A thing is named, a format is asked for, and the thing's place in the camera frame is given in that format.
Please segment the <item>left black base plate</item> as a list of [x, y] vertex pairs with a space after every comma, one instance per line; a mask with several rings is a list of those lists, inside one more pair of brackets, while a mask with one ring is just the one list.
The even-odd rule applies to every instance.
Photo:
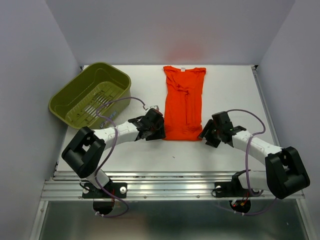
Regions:
[[104, 186], [104, 189], [98, 189], [88, 181], [81, 181], [79, 185], [82, 188], [83, 199], [112, 198], [109, 194], [106, 193], [106, 191], [120, 199], [125, 199], [127, 197], [128, 184], [126, 182], [108, 183], [106, 186]]

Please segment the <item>aluminium mounting rail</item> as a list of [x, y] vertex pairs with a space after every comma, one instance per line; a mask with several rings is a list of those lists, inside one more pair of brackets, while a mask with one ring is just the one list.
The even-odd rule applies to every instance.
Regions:
[[[216, 182], [231, 180], [232, 171], [108, 172], [115, 183], [127, 183], [126, 201], [213, 201]], [[42, 188], [42, 201], [81, 201], [83, 189], [71, 171], [57, 171]]]

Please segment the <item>orange t shirt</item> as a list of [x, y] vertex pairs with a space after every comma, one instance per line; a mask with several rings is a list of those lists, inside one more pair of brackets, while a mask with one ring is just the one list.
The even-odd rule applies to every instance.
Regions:
[[198, 141], [202, 132], [202, 94], [205, 67], [164, 66], [167, 95], [164, 109], [166, 141]]

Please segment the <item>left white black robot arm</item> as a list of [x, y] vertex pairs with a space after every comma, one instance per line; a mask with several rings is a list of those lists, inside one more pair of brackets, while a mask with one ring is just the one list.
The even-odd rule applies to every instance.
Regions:
[[62, 151], [61, 157], [79, 178], [86, 179], [94, 186], [95, 193], [106, 197], [111, 193], [111, 179], [98, 167], [103, 152], [123, 143], [165, 137], [163, 114], [150, 108], [145, 115], [118, 126], [94, 130], [82, 127]]

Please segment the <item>olive green plastic basket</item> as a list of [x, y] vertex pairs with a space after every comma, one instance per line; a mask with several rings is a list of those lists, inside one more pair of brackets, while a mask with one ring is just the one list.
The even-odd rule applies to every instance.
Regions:
[[69, 127], [104, 129], [130, 104], [131, 79], [105, 62], [93, 63], [68, 82], [49, 101], [52, 114]]

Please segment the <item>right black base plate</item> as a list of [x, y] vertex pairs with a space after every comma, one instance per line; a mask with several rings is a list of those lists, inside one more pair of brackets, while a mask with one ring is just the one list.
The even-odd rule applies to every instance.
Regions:
[[242, 198], [252, 197], [247, 188], [243, 188], [240, 182], [236, 181], [217, 181], [211, 195], [216, 198]]

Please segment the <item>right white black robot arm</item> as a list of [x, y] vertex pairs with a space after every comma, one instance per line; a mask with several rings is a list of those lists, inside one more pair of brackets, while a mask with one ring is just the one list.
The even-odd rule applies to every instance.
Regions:
[[212, 115], [198, 138], [217, 148], [220, 143], [245, 154], [245, 169], [236, 172], [231, 181], [215, 182], [212, 194], [216, 198], [259, 197], [264, 191], [284, 199], [310, 186], [310, 178], [297, 149], [270, 144], [234, 126], [229, 113]]

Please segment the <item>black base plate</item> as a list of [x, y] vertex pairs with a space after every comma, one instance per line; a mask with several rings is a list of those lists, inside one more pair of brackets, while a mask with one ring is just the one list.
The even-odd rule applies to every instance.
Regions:
[[252, 197], [247, 188], [243, 188], [240, 182], [236, 181], [217, 181], [211, 195], [216, 198], [242, 198]]
[[106, 191], [120, 199], [125, 199], [127, 197], [128, 184], [126, 182], [108, 183], [106, 186], [104, 186], [104, 189], [98, 189], [88, 181], [81, 181], [79, 185], [82, 188], [83, 199], [112, 198], [109, 194], [106, 193]]

